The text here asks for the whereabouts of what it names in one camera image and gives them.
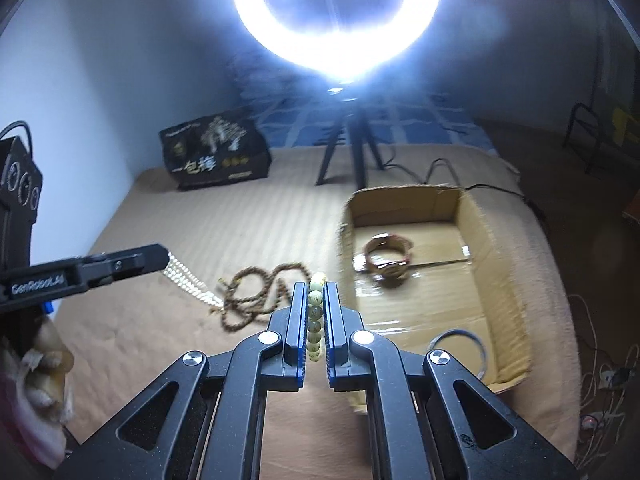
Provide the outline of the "left gloved hand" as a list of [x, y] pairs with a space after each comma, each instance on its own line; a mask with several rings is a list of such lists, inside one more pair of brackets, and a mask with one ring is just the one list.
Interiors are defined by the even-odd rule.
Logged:
[[74, 364], [47, 315], [1, 324], [1, 425], [25, 458], [48, 469], [66, 454]]

